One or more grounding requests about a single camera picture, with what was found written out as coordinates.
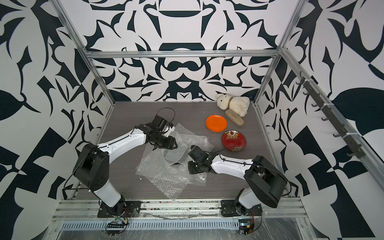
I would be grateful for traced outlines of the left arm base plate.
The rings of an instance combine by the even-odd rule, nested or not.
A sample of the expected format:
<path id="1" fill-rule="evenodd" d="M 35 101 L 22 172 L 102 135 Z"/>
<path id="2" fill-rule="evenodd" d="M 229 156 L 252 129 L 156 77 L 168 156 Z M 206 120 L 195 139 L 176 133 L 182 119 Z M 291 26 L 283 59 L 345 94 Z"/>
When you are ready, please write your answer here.
<path id="1" fill-rule="evenodd" d="M 112 208 L 99 200 L 99 211 L 97 218 L 136 217 L 141 211 L 141 204 L 141 201 L 125 201 L 124 203 L 120 201 L 116 207 Z"/>

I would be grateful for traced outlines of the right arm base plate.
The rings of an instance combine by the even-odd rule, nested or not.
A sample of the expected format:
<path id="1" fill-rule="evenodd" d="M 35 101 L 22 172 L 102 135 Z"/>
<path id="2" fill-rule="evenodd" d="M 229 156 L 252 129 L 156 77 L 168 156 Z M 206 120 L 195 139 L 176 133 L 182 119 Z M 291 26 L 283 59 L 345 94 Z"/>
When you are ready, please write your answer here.
<path id="1" fill-rule="evenodd" d="M 221 200 L 223 217 L 261 216 L 263 209 L 260 201 L 240 202 L 240 200 Z"/>

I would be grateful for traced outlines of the clear bubble wrap sheet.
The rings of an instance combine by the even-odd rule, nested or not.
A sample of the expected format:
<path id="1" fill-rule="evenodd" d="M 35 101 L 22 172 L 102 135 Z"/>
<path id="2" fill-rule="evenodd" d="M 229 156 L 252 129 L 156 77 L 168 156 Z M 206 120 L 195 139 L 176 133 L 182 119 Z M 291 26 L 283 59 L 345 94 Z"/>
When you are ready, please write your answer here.
<path id="1" fill-rule="evenodd" d="M 206 185 L 206 173 L 190 175 L 188 162 L 186 164 L 167 164 L 164 158 L 164 150 L 166 149 L 154 150 L 154 146 L 146 144 L 136 174 L 152 179 L 186 182 L 198 186 Z"/>
<path id="2" fill-rule="evenodd" d="M 154 179 L 152 183 L 157 187 L 168 199 L 175 200 L 183 192 L 189 183 L 175 182 L 170 180 Z"/>
<path id="3" fill-rule="evenodd" d="M 176 129 L 170 134 L 170 136 L 176 138 L 176 142 L 178 145 L 188 145 L 188 149 L 185 152 L 184 156 L 176 164 L 186 164 L 188 161 L 192 160 L 188 155 L 192 145 L 199 146 L 202 150 L 208 152 L 210 152 L 214 148 L 214 145 L 209 142 L 209 138 L 207 136 L 196 135 L 186 129 L 181 124 L 176 125 Z"/>

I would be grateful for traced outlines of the orange bubble plate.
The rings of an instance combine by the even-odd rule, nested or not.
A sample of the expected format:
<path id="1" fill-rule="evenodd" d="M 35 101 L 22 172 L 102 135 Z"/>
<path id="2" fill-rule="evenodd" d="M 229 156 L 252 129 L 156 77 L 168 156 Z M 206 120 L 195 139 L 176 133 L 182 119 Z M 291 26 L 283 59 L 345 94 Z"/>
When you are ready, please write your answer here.
<path id="1" fill-rule="evenodd" d="M 227 126 L 227 120 L 223 116 L 211 115 L 206 119 L 206 127 L 212 132 L 222 132 Z"/>

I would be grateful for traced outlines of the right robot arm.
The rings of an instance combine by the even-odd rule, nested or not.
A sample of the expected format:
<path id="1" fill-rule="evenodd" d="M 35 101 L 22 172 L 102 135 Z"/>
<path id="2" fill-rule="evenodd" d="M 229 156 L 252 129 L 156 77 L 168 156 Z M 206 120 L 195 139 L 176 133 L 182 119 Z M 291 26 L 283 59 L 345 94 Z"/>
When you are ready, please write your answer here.
<path id="1" fill-rule="evenodd" d="M 289 184 L 285 175 L 262 156 L 247 160 L 235 159 L 220 153 L 203 151 L 195 145 L 191 147 L 188 155 L 192 158 L 188 162 L 191 175 L 224 174 L 246 181 L 249 187 L 242 190 L 235 200 L 236 205 L 245 209 L 259 204 L 277 208 Z"/>

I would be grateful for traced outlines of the red floral dinner plate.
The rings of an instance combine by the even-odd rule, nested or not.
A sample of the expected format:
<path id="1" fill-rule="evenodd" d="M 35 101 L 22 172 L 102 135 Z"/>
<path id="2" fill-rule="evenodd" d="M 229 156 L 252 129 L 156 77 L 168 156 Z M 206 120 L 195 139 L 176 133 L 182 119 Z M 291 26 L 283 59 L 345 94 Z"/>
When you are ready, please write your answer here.
<path id="1" fill-rule="evenodd" d="M 228 130 L 222 134 L 222 144 L 223 146 L 232 152 L 242 151 L 246 145 L 247 141 L 245 136 L 239 131 Z"/>

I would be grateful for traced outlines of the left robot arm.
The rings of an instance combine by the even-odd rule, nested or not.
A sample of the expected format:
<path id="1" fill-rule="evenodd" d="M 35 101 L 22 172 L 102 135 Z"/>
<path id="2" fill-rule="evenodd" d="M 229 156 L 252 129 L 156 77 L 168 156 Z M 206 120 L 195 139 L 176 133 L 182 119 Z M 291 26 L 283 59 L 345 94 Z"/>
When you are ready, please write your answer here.
<path id="1" fill-rule="evenodd" d="M 110 181 L 110 164 L 128 151 L 145 144 L 154 149 L 178 148 L 172 122 L 156 115 L 152 122 L 136 125 L 128 133 L 98 145 L 83 147 L 74 167 L 73 175 L 85 185 L 113 216 L 121 216 L 127 208 L 124 197 Z"/>

